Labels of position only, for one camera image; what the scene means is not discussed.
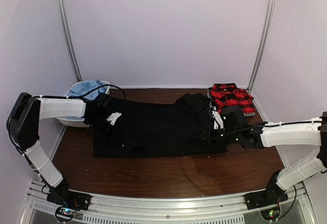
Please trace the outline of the black long sleeve shirt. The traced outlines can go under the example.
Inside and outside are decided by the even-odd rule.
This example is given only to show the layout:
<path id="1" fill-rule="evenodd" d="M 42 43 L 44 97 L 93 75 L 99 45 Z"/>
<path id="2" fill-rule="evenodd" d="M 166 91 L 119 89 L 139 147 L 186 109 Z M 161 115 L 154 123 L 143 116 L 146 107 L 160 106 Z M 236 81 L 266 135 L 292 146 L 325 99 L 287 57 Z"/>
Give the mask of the black long sleeve shirt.
<path id="1" fill-rule="evenodd" d="M 108 141 L 96 130 L 93 156 L 96 158 L 155 158 L 193 154 L 225 153 L 221 141 L 204 144 L 194 130 L 212 124 L 209 98 L 185 94 L 173 104 L 153 104 L 111 98 L 111 112 L 122 113 L 115 125 L 123 141 Z"/>

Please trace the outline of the white plastic basin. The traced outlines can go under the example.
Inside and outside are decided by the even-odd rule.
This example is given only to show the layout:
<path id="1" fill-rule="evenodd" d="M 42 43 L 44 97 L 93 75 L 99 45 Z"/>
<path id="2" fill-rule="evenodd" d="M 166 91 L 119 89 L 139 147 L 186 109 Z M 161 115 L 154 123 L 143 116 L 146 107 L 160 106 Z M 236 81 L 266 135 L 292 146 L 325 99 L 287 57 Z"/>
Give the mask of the white plastic basin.
<path id="1" fill-rule="evenodd" d="M 87 128 L 88 125 L 84 124 L 83 118 L 74 118 L 74 117 L 64 117 L 64 118 L 57 118 L 57 120 L 65 126 L 69 127 L 76 127 L 76 128 Z"/>

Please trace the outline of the red black plaid shirt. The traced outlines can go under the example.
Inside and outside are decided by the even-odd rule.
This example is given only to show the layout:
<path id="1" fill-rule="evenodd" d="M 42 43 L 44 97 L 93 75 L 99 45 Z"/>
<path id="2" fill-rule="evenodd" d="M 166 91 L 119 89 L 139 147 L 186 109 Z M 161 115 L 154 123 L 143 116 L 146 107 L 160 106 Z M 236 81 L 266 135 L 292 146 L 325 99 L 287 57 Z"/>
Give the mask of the red black plaid shirt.
<path id="1" fill-rule="evenodd" d="M 239 107 L 243 113 L 256 112 L 252 95 L 246 89 L 238 88 L 235 83 L 213 84 L 208 90 L 219 113 L 230 106 Z"/>

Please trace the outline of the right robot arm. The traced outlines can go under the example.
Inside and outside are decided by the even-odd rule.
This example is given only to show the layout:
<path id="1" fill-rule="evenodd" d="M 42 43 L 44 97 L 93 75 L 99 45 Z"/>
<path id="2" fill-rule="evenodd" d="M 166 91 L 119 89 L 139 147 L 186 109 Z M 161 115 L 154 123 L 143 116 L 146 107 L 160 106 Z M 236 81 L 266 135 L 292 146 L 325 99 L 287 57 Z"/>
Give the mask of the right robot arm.
<path id="1" fill-rule="evenodd" d="M 221 113 L 209 109 L 212 124 L 194 130 L 206 144 L 221 141 L 223 145 L 240 144 L 244 148 L 263 149 L 282 145 L 314 146 L 314 150 L 273 174 L 262 200 L 273 204 L 287 189 L 297 183 L 326 172 L 326 112 L 321 116 L 295 122 L 258 122 L 249 124 L 237 106 L 224 108 Z"/>

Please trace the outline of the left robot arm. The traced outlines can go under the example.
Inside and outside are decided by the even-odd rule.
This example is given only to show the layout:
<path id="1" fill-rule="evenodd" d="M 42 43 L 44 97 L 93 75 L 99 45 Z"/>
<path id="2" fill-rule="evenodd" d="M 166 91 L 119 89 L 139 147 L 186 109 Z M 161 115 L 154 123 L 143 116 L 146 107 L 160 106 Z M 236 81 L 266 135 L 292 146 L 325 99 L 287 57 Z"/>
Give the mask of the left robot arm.
<path id="1" fill-rule="evenodd" d="M 54 198 L 63 206 L 70 205 L 73 193 L 64 186 L 64 177 L 56 168 L 41 141 L 42 124 L 59 118 L 83 119 L 97 132 L 109 133 L 123 113 L 114 109 L 113 99 L 100 93 L 94 100 L 82 96 L 33 96 L 19 94 L 7 118 L 6 129 L 18 152 L 32 170 L 52 189 Z"/>

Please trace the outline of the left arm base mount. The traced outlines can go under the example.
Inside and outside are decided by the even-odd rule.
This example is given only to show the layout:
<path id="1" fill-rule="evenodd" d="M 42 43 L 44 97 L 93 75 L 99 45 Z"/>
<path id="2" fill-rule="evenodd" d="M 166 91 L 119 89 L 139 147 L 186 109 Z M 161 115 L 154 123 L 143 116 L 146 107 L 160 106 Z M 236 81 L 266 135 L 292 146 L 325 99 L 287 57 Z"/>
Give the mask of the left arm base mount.
<path id="1" fill-rule="evenodd" d="M 70 190 L 68 181 L 64 179 L 57 187 L 50 187 L 46 200 L 78 211 L 87 211 L 91 195 Z"/>

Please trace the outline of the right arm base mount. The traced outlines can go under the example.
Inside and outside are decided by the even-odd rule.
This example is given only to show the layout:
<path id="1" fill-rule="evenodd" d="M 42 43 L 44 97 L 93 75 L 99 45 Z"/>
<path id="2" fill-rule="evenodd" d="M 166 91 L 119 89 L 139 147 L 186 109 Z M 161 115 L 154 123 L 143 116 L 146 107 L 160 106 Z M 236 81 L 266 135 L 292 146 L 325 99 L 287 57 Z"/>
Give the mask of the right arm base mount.
<path id="1" fill-rule="evenodd" d="M 276 171 L 270 178 L 265 190 L 245 194 L 245 202 L 248 210 L 277 205 L 281 201 L 288 200 L 285 190 L 277 185 L 277 177 L 281 171 Z"/>

